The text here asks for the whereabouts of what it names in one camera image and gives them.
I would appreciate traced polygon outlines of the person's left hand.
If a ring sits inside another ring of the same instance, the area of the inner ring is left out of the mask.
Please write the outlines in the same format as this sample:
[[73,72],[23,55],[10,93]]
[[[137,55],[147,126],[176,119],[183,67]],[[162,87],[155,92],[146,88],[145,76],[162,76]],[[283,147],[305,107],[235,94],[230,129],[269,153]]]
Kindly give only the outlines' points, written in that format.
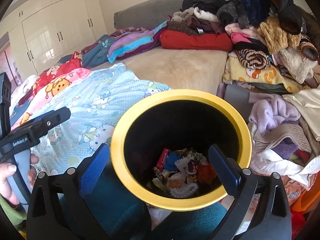
[[[38,156],[31,154],[30,155],[30,163],[36,164],[39,162]],[[1,196],[12,206],[19,205],[19,200],[16,195],[13,193],[7,178],[13,176],[17,170],[17,167],[14,164],[3,162],[0,165],[0,193]],[[28,171],[27,178],[29,180],[30,187],[33,188],[36,180],[37,172],[35,167],[31,166]]]

